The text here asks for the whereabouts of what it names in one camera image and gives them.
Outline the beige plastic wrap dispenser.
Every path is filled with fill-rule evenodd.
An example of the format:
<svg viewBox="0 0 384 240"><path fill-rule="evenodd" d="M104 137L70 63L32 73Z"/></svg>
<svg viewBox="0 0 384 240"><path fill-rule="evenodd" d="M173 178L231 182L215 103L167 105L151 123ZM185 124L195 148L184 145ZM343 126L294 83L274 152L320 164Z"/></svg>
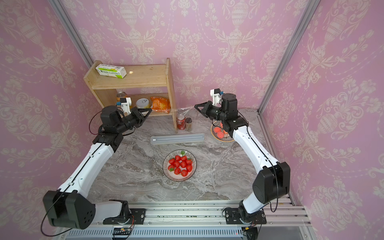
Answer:
<svg viewBox="0 0 384 240"><path fill-rule="evenodd" d="M173 144L188 144L204 142L206 136L200 134L183 134L183 135L167 135L167 136L152 136L150 142L152 145L173 145Z"/></svg>

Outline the striped plate of strawberries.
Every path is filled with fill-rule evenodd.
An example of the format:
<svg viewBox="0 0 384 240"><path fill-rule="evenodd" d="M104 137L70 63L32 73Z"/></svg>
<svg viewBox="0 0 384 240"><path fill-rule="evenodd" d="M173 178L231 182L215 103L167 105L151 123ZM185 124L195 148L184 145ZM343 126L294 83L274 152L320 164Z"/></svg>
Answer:
<svg viewBox="0 0 384 240"><path fill-rule="evenodd" d="M165 176L174 182L190 179L197 169L194 155L187 150L176 150L166 156L163 162Z"/></svg>

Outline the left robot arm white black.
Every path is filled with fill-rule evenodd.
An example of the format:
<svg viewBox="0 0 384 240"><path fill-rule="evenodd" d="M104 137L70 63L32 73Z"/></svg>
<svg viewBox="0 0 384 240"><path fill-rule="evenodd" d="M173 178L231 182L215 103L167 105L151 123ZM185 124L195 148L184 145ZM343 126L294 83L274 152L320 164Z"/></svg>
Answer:
<svg viewBox="0 0 384 240"><path fill-rule="evenodd" d="M43 197L46 209L44 220L53 227L84 230L93 223L131 224L133 214L127 201L110 200L93 204L88 200L89 191L108 159L117 151L124 137L140 128L152 109L131 109L124 116L116 106L101 111L102 125L89 152L77 169L56 190Z"/></svg>

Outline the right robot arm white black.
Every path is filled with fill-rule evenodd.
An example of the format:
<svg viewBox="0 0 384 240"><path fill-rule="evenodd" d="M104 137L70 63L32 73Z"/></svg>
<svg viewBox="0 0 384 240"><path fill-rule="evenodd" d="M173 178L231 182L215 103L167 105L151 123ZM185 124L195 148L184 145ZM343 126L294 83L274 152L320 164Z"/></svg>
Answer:
<svg viewBox="0 0 384 240"><path fill-rule="evenodd" d="M238 208L241 220L250 223L266 205L289 193L291 168L273 157L255 137L249 122L238 111L236 95L220 89L211 90L210 95L211 101L197 104L195 109L204 117L222 123L223 129L243 148L257 173L253 192Z"/></svg>

